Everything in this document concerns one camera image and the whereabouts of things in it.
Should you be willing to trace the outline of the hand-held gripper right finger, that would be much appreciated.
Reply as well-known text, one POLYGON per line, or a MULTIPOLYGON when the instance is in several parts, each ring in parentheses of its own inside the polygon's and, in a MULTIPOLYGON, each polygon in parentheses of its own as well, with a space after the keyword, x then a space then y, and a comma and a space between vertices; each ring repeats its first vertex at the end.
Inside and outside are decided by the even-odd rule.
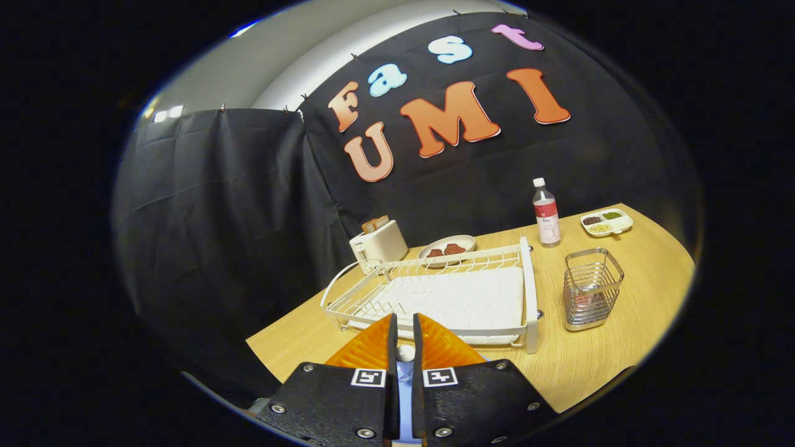
POLYGON ((558 419, 508 359, 485 360, 439 322, 414 315, 412 433, 424 446, 517 446, 558 419))

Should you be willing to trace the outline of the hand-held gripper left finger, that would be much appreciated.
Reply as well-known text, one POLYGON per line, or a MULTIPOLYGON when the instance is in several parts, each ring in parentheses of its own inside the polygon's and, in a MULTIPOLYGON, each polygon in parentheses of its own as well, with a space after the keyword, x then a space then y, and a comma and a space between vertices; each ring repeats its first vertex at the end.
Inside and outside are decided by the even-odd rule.
POLYGON ((257 419, 320 446, 390 446, 400 435, 397 317, 386 315, 324 363, 301 363, 257 419))

